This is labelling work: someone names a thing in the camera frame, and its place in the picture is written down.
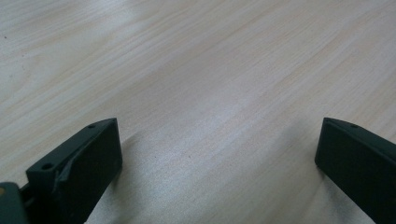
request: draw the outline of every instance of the black plastic part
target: black plastic part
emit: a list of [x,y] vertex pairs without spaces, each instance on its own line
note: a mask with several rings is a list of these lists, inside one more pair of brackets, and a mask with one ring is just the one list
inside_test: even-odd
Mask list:
[[[93,123],[29,168],[29,183],[21,190],[14,184],[10,195],[21,197],[19,209],[5,211],[27,215],[30,224],[84,223],[121,166],[117,120]],[[0,224],[23,223],[1,215]]]
[[20,189],[14,183],[0,183],[0,224],[29,224]]
[[324,119],[315,163],[374,222],[396,223],[396,145]]

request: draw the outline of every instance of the wooden table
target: wooden table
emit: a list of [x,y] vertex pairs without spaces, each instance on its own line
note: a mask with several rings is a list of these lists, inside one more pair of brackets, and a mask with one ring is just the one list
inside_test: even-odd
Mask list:
[[314,164],[324,117],[396,142],[396,2],[0,4],[0,180],[116,117],[88,223],[372,223]]

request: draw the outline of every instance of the light wooden surface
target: light wooden surface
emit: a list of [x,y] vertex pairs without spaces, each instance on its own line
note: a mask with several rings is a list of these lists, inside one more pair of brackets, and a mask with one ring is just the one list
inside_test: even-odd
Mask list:
[[396,2],[0,4],[0,180],[117,117],[88,223],[372,223],[314,164],[322,119],[396,142]]

